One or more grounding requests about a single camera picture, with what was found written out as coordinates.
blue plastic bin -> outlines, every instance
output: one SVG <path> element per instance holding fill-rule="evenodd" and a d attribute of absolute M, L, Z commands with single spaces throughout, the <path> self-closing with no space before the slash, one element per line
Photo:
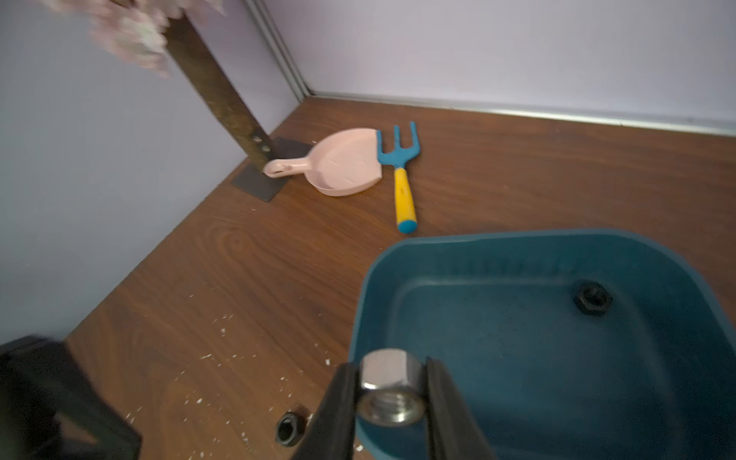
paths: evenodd
<path fill-rule="evenodd" d="M 581 282 L 613 296 L 586 316 Z M 442 359 L 502 460 L 736 459 L 736 334 L 659 244 L 617 230 L 407 239 L 368 272 L 350 360 Z M 424 423 L 358 419 L 377 460 L 425 459 Z"/>

pink dustpan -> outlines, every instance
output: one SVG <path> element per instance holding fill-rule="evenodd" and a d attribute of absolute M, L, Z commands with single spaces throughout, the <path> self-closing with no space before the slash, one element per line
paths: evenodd
<path fill-rule="evenodd" d="M 307 156 L 272 160 L 263 173 L 268 177 L 302 174 L 325 195 L 344 197 L 373 187 L 381 180 L 376 131 L 355 128 L 322 139 Z"/>

pink blossom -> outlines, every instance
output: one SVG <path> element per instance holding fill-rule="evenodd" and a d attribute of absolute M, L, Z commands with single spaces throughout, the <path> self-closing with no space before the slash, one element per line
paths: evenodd
<path fill-rule="evenodd" d="M 41 1 L 59 13 L 87 13 L 95 43 L 120 60 L 150 68 L 162 77 L 168 76 L 163 32 L 169 26 L 169 18 L 181 18 L 183 11 L 196 14 L 197 7 L 205 3 L 224 14 L 222 0 L 131 0 L 130 7 L 112 0 Z"/>

rusty metal pole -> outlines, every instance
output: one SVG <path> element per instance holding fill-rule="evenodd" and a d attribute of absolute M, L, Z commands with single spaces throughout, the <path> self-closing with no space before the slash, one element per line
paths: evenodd
<path fill-rule="evenodd" d="M 259 171 L 276 158 L 271 138 L 263 131 L 253 114 L 210 53 L 207 45 L 186 17 L 171 19 L 165 32 L 169 54 L 204 99 L 220 124 L 248 154 Z"/>

garden hand fork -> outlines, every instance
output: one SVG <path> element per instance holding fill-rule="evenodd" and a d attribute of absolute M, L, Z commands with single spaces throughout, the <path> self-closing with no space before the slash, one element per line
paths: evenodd
<path fill-rule="evenodd" d="M 411 146 L 401 148 L 401 134 L 399 127 L 394 126 L 394 151 L 383 153 L 383 139 L 381 131 L 378 133 L 378 162 L 382 165 L 394 166 L 394 200 L 396 204 L 396 225 L 401 233 L 411 233 L 417 229 L 417 213 L 414 211 L 414 200 L 411 198 L 409 179 L 406 176 L 406 162 L 416 157 L 419 152 L 419 137 L 417 125 L 412 121 Z"/>

